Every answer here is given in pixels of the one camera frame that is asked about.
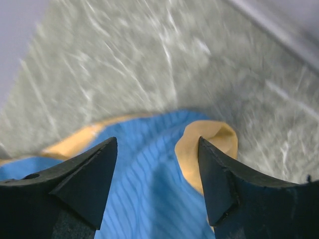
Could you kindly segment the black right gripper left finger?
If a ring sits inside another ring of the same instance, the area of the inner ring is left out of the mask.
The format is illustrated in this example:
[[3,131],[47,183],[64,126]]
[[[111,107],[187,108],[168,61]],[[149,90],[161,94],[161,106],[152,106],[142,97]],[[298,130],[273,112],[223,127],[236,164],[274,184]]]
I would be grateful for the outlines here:
[[3,239],[92,239],[100,229],[117,160],[111,137],[22,179],[0,183]]

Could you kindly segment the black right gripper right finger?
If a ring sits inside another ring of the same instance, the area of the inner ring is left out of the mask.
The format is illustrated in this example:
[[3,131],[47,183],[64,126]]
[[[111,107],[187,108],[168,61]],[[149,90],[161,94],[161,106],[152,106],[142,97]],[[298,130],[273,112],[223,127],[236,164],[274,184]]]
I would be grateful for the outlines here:
[[218,239],[316,239],[319,183],[283,181],[199,139],[198,164],[208,222]]

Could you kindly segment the yellow and blue pillowcase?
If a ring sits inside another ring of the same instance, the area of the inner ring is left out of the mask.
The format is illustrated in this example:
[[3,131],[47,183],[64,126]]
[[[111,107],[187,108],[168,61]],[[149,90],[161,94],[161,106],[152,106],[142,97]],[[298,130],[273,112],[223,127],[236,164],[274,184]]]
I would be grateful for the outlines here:
[[212,239],[198,168],[198,140],[236,158],[226,123],[197,112],[124,116],[86,126],[39,156],[5,159],[0,177],[21,179],[115,137],[118,157],[98,239]]

